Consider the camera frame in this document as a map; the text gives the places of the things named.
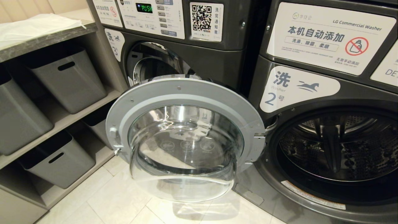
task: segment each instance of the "control panel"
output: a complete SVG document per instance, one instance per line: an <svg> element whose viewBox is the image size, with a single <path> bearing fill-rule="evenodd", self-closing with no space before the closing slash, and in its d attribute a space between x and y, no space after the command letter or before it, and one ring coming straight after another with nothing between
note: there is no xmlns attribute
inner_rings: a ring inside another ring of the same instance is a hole
<svg viewBox="0 0 398 224"><path fill-rule="evenodd" d="M185 39L182 0L117 0L126 29Z"/></svg>

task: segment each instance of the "white cloth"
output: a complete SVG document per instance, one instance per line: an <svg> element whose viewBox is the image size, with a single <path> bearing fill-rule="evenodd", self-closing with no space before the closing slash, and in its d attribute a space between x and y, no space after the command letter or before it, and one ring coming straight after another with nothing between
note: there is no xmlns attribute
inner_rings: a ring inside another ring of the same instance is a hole
<svg viewBox="0 0 398 224"><path fill-rule="evenodd" d="M27 20L0 24L0 48L29 39L82 26L82 21L55 14L39 14Z"/></svg>

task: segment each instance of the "lg commercial washer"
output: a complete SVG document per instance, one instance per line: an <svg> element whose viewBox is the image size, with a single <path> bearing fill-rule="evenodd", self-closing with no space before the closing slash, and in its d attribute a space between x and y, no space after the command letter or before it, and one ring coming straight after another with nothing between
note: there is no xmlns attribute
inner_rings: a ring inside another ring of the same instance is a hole
<svg viewBox="0 0 398 224"><path fill-rule="evenodd" d="M251 81L252 72L241 74L254 70L260 43L248 41L252 31L264 30L266 14L257 11L269 6L258 0L88 3L130 86L159 75L197 74L232 88Z"/></svg>
<svg viewBox="0 0 398 224"><path fill-rule="evenodd" d="M272 2L249 101L274 126L236 192L289 224L398 222L397 12Z"/></svg>

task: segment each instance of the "horse logo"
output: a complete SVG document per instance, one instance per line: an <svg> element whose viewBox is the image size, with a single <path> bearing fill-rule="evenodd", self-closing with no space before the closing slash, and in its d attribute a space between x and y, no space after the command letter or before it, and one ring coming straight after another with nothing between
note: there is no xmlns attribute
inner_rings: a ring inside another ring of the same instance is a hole
<svg viewBox="0 0 398 224"><path fill-rule="evenodd" d="M301 82L302 84L301 85L297 85L297 86L300 86L299 88L300 89L305 89L305 90L307 90L307 91L310 91L310 92L317 92L317 90L315 89L315 87L319 87L319 83L313 83L313 84L311 84L311 85L308 85L308 84L306 84L305 82L303 82L303 81L299 81L299 82Z"/></svg>

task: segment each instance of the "floor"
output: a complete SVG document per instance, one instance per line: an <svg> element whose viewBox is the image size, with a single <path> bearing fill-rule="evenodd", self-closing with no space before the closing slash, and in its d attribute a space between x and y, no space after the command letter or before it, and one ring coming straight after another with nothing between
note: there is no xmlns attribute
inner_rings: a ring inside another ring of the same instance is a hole
<svg viewBox="0 0 398 224"><path fill-rule="evenodd" d="M36 224L284 224L233 191L213 201L178 204L137 188L128 164L113 157Z"/></svg>

